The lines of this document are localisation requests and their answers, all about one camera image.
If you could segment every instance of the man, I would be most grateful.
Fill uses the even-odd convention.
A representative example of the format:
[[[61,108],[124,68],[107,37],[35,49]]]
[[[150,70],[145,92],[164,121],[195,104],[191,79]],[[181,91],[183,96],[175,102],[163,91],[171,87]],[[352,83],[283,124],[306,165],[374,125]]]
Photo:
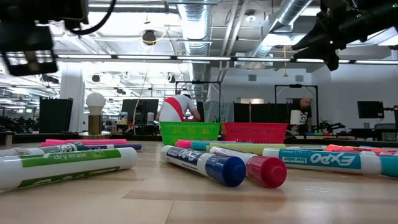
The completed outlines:
[[[299,101],[293,102],[292,110],[301,111],[300,115],[300,125],[292,126],[292,132],[295,134],[304,134],[310,132],[312,129],[312,112],[311,112],[311,99],[307,96],[304,96]]]
[[[184,119],[185,112],[189,110],[193,119]],[[171,96],[164,100],[156,115],[157,121],[199,121],[200,114],[188,94]]]

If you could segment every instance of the table surface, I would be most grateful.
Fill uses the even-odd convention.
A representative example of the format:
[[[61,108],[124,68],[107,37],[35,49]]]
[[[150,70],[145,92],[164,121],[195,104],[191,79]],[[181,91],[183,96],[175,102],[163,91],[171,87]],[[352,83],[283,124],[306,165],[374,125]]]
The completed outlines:
[[[289,169],[279,189],[250,178],[227,188],[162,162],[161,142],[142,144],[133,169],[0,192],[1,223],[398,222],[396,179]],[[38,144],[14,145],[27,146]]]

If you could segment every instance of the black metal frame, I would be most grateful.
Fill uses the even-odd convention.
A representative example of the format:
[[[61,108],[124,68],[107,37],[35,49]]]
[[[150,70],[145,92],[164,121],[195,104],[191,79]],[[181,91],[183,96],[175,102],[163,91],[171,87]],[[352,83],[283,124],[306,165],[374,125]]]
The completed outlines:
[[[205,82],[205,81],[176,81],[175,82],[175,94],[177,94],[177,85],[179,83],[191,83],[191,84],[218,84],[218,120],[221,121],[221,82]]]
[[[289,88],[302,88],[302,87],[312,87],[315,89],[315,101],[317,107],[315,111],[317,113],[317,126],[319,126],[319,104],[318,104],[318,86],[317,85],[301,85],[301,84],[290,84],[290,85],[274,85],[274,97],[275,97],[275,104],[277,103],[277,88],[278,87],[289,87]]]

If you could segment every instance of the ceiling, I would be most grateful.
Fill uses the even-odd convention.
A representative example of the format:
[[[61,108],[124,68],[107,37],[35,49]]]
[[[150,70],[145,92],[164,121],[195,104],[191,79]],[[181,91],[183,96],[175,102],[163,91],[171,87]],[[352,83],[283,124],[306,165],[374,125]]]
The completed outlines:
[[[90,1],[91,9],[95,9],[96,4],[108,4],[110,1]],[[150,11],[148,4],[145,2],[137,1],[123,1],[119,0],[118,4],[121,3],[133,3],[140,4],[143,8],[142,13],[130,13],[130,12],[114,12],[107,23],[94,34],[84,35],[77,37],[71,35],[68,31],[63,28],[61,22],[52,22],[50,29],[53,34],[55,41],[55,53],[56,54],[154,54],[154,55],[185,55],[185,45],[182,35],[181,18],[178,14],[161,14],[161,13],[146,13],[145,10]],[[234,41],[231,49],[231,55],[236,54],[248,54],[253,51],[263,39],[262,26],[264,19],[279,10],[281,0],[253,0],[248,1],[246,6],[246,12],[253,10],[256,20],[247,21],[246,17],[243,16],[242,23],[239,28],[239,32]],[[209,55],[219,56],[223,46],[224,37],[227,32],[228,21],[234,19],[233,27],[237,26],[242,5],[238,6],[238,13],[233,17],[231,16],[231,8],[233,8],[233,0],[220,0],[218,4],[211,7],[210,17],[210,36],[207,40],[210,44]],[[298,41],[300,37],[304,36],[308,31],[312,29],[315,24],[315,13],[318,11],[319,1],[313,1],[309,8],[304,11],[305,16],[300,16],[294,23],[291,37],[297,37],[295,41]],[[97,24],[105,15],[107,8],[103,9],[103,12],[98,12],[98,7],[95,9],[96,12],[91,11],[89,13],[90,25]],[[145,30],[154,30],[155,36],[157,37],[156,44],[146,46],[142,42],[142,34]],[[273,48],[270,54],[273,57],[291,57],[295,51],[291,50],[291,45],[286,45],[284,48]],[[391,51],[387,46],[378,46],[376,44],[361,44],[354,43],[349,46],[346,50],[339,52],[341,58],[363,58],[363,59],[382,59],[386,58],[391,54]],[[51,77],[62,81],[62,70],[67,66],[66,62],[58,62],[60,71],[58,73],[49,74]],[[304,63],[293,63],[289,64],[291,68],[302,68],[306,69],[307,72],[312,72],[322,66],[322,64],[304,64]],[[167,81],[168,75],[174,75],[176,80],[189,81],[190,71],[189,64],[187,63],[126,63],[126,62],[84,62],[81,63],[83,74],[86,80],[86,95],[92,91],[99,92],[107,98],[112,98],[114,104],[107,105],[111,108],[115,108],[114,111],[121,105],[123,98],[137,97],[139,95],[143,97],[159,97],[160,99],[167,95],[174,93],[174,84]],[[285,63],[274,63],[267,67],[267,69],[277,70],[278,68],[284,68]],[[0,72],[5,75],[0,77],[0,85],[2,86],[3,95],[0,98],[18,98],[21,97],[23,100],[29,99],[29,97],[35,98],[37,96],[57,96],[59,95],[59,85],[44,82],[41,75],[28,76],[28,77],[11,77],[7,75],[6,69],[1,68]],[[94,82],[92,80],[93,75],[99,75],[101,77],[100,82]],[[237,82],[239,83],[239,77],[236,75],[228,80],[228,76],[225,77],[226,82]],[[247,76],[242,77],[242,80],[247,80]],[[20,85],[25,86],[23,88],[8,88],[8,85]],[[43,86],[50,85],[53,88],[43,88]],[[126,94],[119,94],[116,90],[111,87],[119,88],[135,88],[135,90],[126,90]],[[140,91],[140,88],[153,88],[153,92],[149,90]],[[12,106],[20,104],[20,100],[2,100],[0,106]]]

